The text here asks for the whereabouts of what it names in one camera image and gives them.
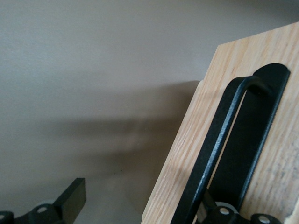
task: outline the black bracket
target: black bracket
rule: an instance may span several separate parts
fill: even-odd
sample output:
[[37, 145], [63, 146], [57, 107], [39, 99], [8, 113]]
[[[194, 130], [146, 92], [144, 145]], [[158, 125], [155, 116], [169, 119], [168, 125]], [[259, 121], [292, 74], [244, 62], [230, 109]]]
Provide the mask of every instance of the black bracket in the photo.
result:
[[281, 224], [266, 214], [254, 214], [247, 220], [228, 207], [218, 206], [208, 214], [202, 224]]
[[[228, 84], [171, 224], [192, 224], [223, 147], [208, 192], [214, 201], [231, 204], [237, 211], [240, 210], [289, 75], [290, 71], [284, 65], [273, 63], [263, 66], [252, 76], [238, 77]], [[214, 211], [226, 219], [229, 214], [234, 220], [240, 216], [230, 212], [224, 216], [218, 212], [217, 206], [213, 206], [207, 220]], [[276, 220], [268, 215], [261, 216], [266, 217], [267, 221]], [[216, 219], [217, 222], [203, 221], [203, 224], [263, 223], [255, 217], [253, 215], [252, 222], [220, 222]]]
[[0, 211], [0, 224], [72, 224], [85, 202], [85, 179], [77, 178], [53, 204], [39, 205], [18, 218], [10, 211]]

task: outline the wooden board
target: wooden board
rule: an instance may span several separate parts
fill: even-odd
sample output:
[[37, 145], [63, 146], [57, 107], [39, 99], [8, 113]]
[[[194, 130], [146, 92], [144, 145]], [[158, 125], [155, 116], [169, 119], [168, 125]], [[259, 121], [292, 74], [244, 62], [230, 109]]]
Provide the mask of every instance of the wooden board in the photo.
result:
[[198, 85], [143, 213], [142, 224], [169, 224], [227, 84], [269, 63], [291, 71], [241, 215], [267, 213], [299, 223], [299, 22], [218, 46]]

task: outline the black metal strap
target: black metal strap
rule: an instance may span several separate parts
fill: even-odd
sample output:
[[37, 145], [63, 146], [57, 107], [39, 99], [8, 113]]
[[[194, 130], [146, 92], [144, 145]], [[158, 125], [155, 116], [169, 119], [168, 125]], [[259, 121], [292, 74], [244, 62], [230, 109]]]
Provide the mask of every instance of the black metal strap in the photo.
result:
[[[171, 224], [191, 224], [194, 220], [239, 104], [246, 92], [224, 149], [223, 159], [219, 163], [210, 187], [210, 193], [212, 197], [216, 197], [215, 200], [219, 198], [223, 201], [223, 198], [225, 200], [228, 198], [229, 201], [224, 202], [240, 207], [289, 74], [289, 70], [284, 65], [274, 63], [260, 68], [253, 76], [235, 78], [228, 84]], [[223, 168], [227, 163], [232, 166]]]

